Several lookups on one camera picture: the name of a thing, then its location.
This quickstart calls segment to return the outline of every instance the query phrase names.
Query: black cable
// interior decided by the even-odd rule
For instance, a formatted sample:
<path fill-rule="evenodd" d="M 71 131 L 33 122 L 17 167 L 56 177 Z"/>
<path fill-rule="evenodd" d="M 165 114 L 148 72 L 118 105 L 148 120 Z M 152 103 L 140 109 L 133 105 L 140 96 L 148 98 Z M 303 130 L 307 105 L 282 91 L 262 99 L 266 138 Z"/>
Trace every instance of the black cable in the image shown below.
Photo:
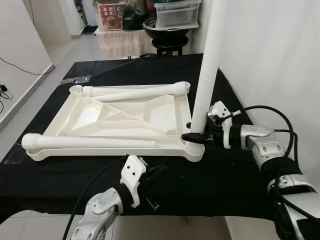
<path fill-rule="evenodd" d="M 0 57 L 0 59 L 1 59 L 3 62 L 5 62 L 6 64 L 9 64 L 9 65 L 11 65 L 11 66 L 14 66 L 14 67 L 16 67 L 17 69 L 19 69 L 19 70 L 21 70 L 21 71 L 23 71 L 23 72 L 25 72 L 25 73 L 33 74 L 33 75 L 45 75 L 45 74 L 49 74 L 49 73 L 51 73 L 53 70 L 56 69 L 56 66 L 53 66 L 53 69 L 51 69 L 50 71 L 47 71 L 47 72 L 45 72 L 45 73 L 33 73 L 33 72 L 30 72 L 30 71 L 23 70 L 22 68 L 18 67 L 17 65 L 14 65 L 14 64 L 12 64 L 12 63 L 10 63 L 10 62 L 7 62 L 7 61 L 4 60 L 2 57 Z"/>
<path fill-rule="evenodd" d="M 72 210 L 72 213 L 71 213 L 71 216 L 69 218 L 69 221 L 68 221 L 68 224 L 66 225 L 66 228 L 65 228 L 65 231 L 64 231 L 64 234 L 63 234 L 63 238 L 62 240 L 66 240 L 67 239 L 67 236 L 68 236 L 68 232 L 69 232 L 69 229 L 70 229 L 70 226 L 71 226 L 71 223 L 76 215 L 76 211 L 77 211 L 77 208 L 78 208 L 78 205 L 80 203 L 80 201 L 82 200 L 82 198 L 84 197 L 84 195 L 86 194 L 86 192 L 88 191 L 88 189 L 91 187 L 91 185 L 95 182 L 95 180 L 107 169 L 109 168 L 111 165 L 115 164 L 115 163 L 118 163 L 119 161 L 123 160 L 123 159 L 127 159 L 128 156 L 125 155 L 123 157 L 121 157 L 120 159 L 117 159 L 117 160 L 114 160 L 110 163 L 108 163 L 104 168 L 102 168 L 91 180 L 90 182 L 88 183 L 88 185 L 84 188 L 83 192 L 81 193 L 80 197 L 78 198 L 78 200 L 76 201 L 76 204 L 74 205 L 74 208 Z"/>
<path fill-rule="evenodd" d="M 285 129 L 275 129 L 275 132 L 279 132 L 279 133 L 290 133 L 289 130 L 285 130 Z M 299 161 L 298 161 L 298 135 L 293 132 L 294 135 L 294 146 L 293 146 L 293 151 L 294 151 L 294 161 L 299 165 Z"/>
<path fill-rule="evenodd" d="M 4 106 L 4 104 L 2 103 L 2 101 L 0 100 L 0 104 L 2 105 L 2 108 L 1 108 L 1 110 L 0 110 L 0 114 L 3 112 L 3 110 L 4 110 L 4 108 L 5 108 L 5 106 Z"/>
<path fill-rule="evenodd" d="M 245 111 L 248 111 L 248 110 L 251 110 L 251 109 L 267 109 L 267 110 L 270 110 L 270 111 L 273 111 L 277 114 L 279 114 L 286 122 L 286 124 L 288 125 L 289 127 L 289 132 L 290 132 L 290 140 L 289 140 L 289 145 L 288 145 L 288 148 L 286 149 L 286 152 L 285 152 L 285 157 L 288 157 L 289 154 L 290 154 L 290 151 L 292 149 L 292 146 L 294 144 L 294 129 L 292 127 L 292 124 L 291 122 L 289 121 L 289 119 L 286 117 L 286 115 L 284 115 L 281 111 L 273 108 L 273 107 L 270 107 L 270 106 L 264 106 L 264 105 L 256 105 L 256 106 L 249 106 L 249 107 L 245 107 L 243 109 L 240 109 L 239 111 L 241 113 L 245 112 Z M 230 114 L 228 116 L 225 116 L 223 117 L 221 120 L 224 121 L 226 119 L 229 119 L 233 116 L 233 114 Z"/>
<path fill-rule="evenodd" d="M 314 220 L 320 224 L 320 219 L 316 218 L 315 216 L 312 216 L 311 214 L 309 214 L 306 211 L 302 210 L 301 208 L 297 207 L 292 202 L 287 200 L 284 196 L 282 196 L 282 194 L 280 193 L 280 190 L 279 190 L 280 178 L 281 178 L 281 172 L 278 172 L 275 177 L 275 181 L 274 181 L 274 193 L 278 197 L 278 200 L 282 201 L 283 203 L 285 203 L 286 205 L 288 205 L 289 207 L 291 207 L 293 210 L 297 211 L 301 215 L 305 216 L 306 218 Z"/>
<path fill-rule="evenodd" d="M 9 93 L 11 93 L 11 97 L 10 97 L 10 101 L 12 100 L 12 98 L 14 97 L 14 94 L 12 92 L 9 91 L 9 89 L 7 90 Z"/>
<path fill-rule="evenodd" d="M 29 0 L 29 3 L 30 3 L 30 8 L 31 8 L 32 22 L 33 22 L 33 26 L 34 26 L 35 25 L 35 17 L 34 17 L 34 10 L 32 9 L 31 0 Z"/>
<path fill-rule="evenodd" d="M 10 99 L 10 97 L 3 91 L 0 90 L 0 97 L 3 99 Z"/>

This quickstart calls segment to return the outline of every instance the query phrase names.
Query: cardboard box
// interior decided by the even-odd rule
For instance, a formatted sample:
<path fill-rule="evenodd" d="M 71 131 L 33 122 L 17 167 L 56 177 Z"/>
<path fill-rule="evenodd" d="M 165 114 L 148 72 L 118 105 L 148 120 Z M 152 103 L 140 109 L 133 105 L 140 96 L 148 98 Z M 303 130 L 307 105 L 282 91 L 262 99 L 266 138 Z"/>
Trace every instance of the cardboard box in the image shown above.
<path fill-rule="evenodd" d="M 123 29 L 124 3 L 98 4 L 100 15 L 99 30 L 115 31 Z"/>

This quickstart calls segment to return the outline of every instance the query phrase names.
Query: table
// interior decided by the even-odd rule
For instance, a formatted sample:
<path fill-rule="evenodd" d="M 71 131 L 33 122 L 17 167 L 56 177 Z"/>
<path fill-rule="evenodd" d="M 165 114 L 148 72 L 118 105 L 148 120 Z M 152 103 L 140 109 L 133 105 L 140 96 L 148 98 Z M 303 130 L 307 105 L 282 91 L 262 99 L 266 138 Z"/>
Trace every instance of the table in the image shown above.
<path fill-rule="evenodd" d="M 188 95 L 193 110 L 202 54 L 137 59 L 76 62 L 64 77 L 91 75 L 83 85 L 144 85 L 191 83 Z M 42 134 L 69 95 L 73 83 L 60 85 L 49 97 L 16 144 L 0 164 L 0 222 L 22 210 L 50 214 L 70 214 L 87 182 L 108 162 L 118 156 L 48 157 L 35 162 L 21 148 L 26 133 Z M 232 87 L 218 71 L 212 103 L 223 101 L 230 111 L 242 106 Z M 246 114 L 234 124 L 250 124 Z M 5 164 L 10 161 L 19 164 Z M 151 166 L 165 164 L 168 174 L 150 188 L 159 203 L 154 212 L 143 199 L 137 208 L 124 215 L 243 216 L 272 220 L 272 211 L 263 179 L 251 153 L 241 149 L 207 147 L 200 162 L 183 157 L 146 156 Z M 122 165 L 112 165 L 89 189 L 77 214 L 93 195 L 104 192 L 120 180 Z"/>

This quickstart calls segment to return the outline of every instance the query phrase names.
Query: black bowl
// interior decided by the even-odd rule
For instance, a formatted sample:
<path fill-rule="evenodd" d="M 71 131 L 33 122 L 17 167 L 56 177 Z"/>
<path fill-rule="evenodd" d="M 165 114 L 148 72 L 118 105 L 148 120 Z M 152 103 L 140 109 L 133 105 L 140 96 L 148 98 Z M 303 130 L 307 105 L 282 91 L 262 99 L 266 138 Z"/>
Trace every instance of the black bowl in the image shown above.
<path fill-rule="evenodd" d="M 152 39 L 175 39 L 185 36 L 190 29 L 169 29 L 169 30 L 156 30 L 157 17 L 147 19 L 142 27 L 146 34 Z"/>

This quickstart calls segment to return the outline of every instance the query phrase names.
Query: white vertical pole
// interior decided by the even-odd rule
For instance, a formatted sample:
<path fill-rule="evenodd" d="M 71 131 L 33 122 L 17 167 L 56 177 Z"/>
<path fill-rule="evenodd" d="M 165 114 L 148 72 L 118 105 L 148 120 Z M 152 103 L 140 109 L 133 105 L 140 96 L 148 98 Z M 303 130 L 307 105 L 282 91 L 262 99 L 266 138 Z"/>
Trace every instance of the white vertical pole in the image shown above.
<path fill-rule="evenodd" d="M 223 41 L 222 36 L 228 2 L 229 0 L 213 0 L 192 115 L 192 133 L 202 134 L 205 131 L 207 112 L 210 107 L 218 66 L 220 63 Z M 188 154 L 192 156 L 188 157 L 192 162 L 200 161 L 205 152 L 205 147 L 202 144 L 187 142 L 185 148 Z"/>

